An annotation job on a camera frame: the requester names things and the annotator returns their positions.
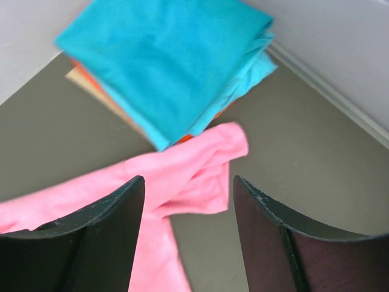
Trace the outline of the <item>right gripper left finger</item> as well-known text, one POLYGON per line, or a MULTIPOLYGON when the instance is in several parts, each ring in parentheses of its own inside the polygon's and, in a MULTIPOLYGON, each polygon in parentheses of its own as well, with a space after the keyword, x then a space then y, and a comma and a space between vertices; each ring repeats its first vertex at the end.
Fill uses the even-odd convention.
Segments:
POLYGON ((136 176, 63 217, 4 203, 1 290, 127 291, 144 201, 145 180, 136 176))

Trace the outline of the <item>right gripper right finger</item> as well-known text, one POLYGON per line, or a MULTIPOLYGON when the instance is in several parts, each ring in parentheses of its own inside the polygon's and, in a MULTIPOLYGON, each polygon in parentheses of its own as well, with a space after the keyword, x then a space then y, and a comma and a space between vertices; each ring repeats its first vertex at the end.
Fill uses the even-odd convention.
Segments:
POLYGON ((250 291, 388 290, 388 235, 311 219, 241 176, 233 200, 250 291))

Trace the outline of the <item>pink t shirt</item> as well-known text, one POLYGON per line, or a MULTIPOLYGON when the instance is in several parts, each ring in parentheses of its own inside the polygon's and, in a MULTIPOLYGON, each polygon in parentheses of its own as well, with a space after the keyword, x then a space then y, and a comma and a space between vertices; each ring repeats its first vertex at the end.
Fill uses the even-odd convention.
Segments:
POLYGON ((1 204, 1 232, 36 228, 107 195, 136 175, 145 204, 129 291, 189 291, 170 217, 229 206, 229 163, 248 154, 244 130, 223 123, 163 152, 136 156, 1 204))

